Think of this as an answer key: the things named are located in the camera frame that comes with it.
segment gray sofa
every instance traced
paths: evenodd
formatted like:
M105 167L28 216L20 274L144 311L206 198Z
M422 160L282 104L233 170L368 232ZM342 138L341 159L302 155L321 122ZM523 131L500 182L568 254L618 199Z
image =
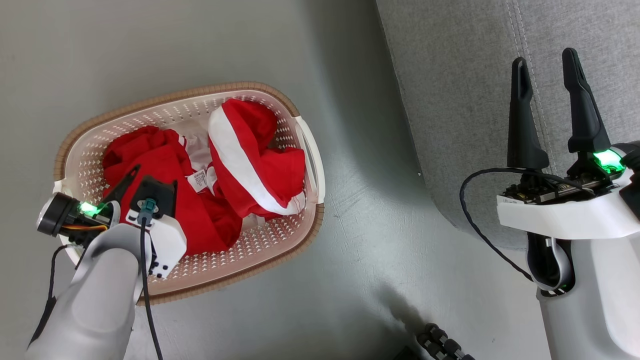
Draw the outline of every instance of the gray sofa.
M578 50L612 143L640 139L640 3L635 0L378 0L424 180L442 214L472 232L458 200L476 170L506 166L511 62L523 56L548 172L575 161L561 53ZM497 222L495 196L517 176L485 175L467 202L497 245L521 249Z

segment laundry basket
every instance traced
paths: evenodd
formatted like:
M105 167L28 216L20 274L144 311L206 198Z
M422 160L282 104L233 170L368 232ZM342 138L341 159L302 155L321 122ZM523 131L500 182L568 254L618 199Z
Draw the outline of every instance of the laundry basket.
M54 191L97 205L105 187L102 157L111 141L143 126L171 128L185 121L206 121L227 99L255 101L278 117L275 144L303 149L306 155L307 205L297 214L276 218L240 234L225 252L185 256L165 279L149 279L150 301L179 300L240 281L274 267L305 250L324 216L324 171L316 141L293 103L261 83L206 86L155 97L82 123L60 147L54 166ZM68 240L61 236L63 243ZM67 249L74 263L80 251Z

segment basket handle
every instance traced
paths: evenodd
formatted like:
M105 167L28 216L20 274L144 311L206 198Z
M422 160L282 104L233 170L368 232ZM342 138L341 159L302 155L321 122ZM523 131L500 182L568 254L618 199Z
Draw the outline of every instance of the basket handle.
M320 150L318 150L316 139L314 139L314 136L311 133L311 129L309 129L309 125L307 125L307 122L304 121L301 116L298 116L295 119L297 122L296 134L298 135L298 140L300 141L300 144L304 145L303 149L306 155L305 163L307 169L311 169L311 171L307 171L311 190L317 198L317 203L323 204L325 184L324 168L322 166L322 159L320 158Z

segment green led light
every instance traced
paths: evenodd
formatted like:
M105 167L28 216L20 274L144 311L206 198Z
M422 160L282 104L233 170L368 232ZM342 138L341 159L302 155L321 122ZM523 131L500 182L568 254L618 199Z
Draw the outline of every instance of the green led light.
M598 166L603 168L609 174L621 172L625 169L625 167L620 163L620 155L616 154L613 150L609 149L603 152L596 152L593 156L595 157Z
M97 206L93 206L91 204L89 204L88 202L81 202L80 203L80 211L82 211L85 215L92 217L95 214L99 213L100 210L98 209Z

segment basket rim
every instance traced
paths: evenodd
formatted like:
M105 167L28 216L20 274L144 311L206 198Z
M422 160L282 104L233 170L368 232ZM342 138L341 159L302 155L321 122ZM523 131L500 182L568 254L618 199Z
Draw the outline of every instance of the basket rim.
M119 117L123 117L132 113L136 113L138 111L166 104L173 101L188 99L190 97L203 96L203 95L211 95L218 94L222 92L231 92L231 91L242 91L242 90L256 90L259 92L264 92L265 94L271 95L275 97L278 101L280 101L291 117L299 117L300 113L298 109L293 105L293 102L284 95L282 92L269 86L264 83L258 83L255 81L240 81L235 83L224 83L220 85L212 85L212 86L202 86L199 88L192 88L188 90L182 90L178 92L174 92L167 95L161 95L157 97L153 97L151 99L142 100L130 104L128 106L124 106L122 108L118 108L92 119L89 119L79 126L77 126L74 130L72 130L67 137L64 139L62 144L60 145L60 149L56 155L56 159L54 161L54 169L53 169L53 178L54 181L59 181L65 178L65 165L67 163L67 158L69 152L73 145L82 137L87 131L90 129L105 124L109 121L115 120ZM250 266L241 270L239 272L230 274L228 276L221 277L219 279L207 281L202 284L189 286L187 288L169 291L162 294L151 295L149 301L152 305L162 304L165 302L171 302L175 300L184 299L187 297L192 297L194 295L202 294L211 290L215 290L218 288L222 288L234 282L246 279L247 277L256 275L260 272L273 268L281 263L284 263L287 260L290 260L294 256L303 252L316 238L318 234L318 230L322 225L324 218L324 204L316 204L314 220L312 222L311 228L307 235L302 239L299 243L297 243L293 248L274 256L273 258L263 261L259 264Z

